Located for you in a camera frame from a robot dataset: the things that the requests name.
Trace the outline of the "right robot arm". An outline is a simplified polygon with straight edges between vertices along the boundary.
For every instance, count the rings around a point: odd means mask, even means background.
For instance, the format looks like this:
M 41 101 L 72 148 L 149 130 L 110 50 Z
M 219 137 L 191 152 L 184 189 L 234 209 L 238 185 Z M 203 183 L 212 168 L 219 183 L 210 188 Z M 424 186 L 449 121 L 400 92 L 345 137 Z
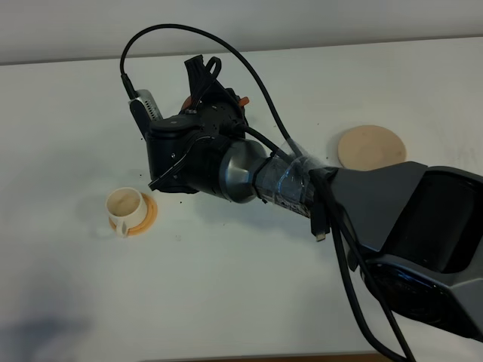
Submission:
M 240 98 L 217 80 L 220 59 L 185 63 L 190 97 L 179 114 L 155 116 L 145 139 L 150 188 L 204 192 L 235 203 L 255 198 L 310 218 L 328 233 L 329 211 L 311 175 L 326 179 L 343 227 L 365 262 L 365 285 L 403 317 L 482 338 L 482 178 L 407 161 L 375 170 L 319 167 L 303 155 L 246 138 Z

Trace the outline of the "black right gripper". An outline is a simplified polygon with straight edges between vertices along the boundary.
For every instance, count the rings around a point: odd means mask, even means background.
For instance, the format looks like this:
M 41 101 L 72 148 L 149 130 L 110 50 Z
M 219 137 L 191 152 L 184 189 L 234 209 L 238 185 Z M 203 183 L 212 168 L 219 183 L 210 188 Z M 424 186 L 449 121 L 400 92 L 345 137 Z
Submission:
M 247 124 L 244 103 L 218 80 L 222 63 L 202 56 L 185 62 L 190 96 L 180 112 L 152 121 L 145 134 L 153 191 L 205 192 L 220 195 L 220 165 L 234 140 L 244 139 L 236 130 Z

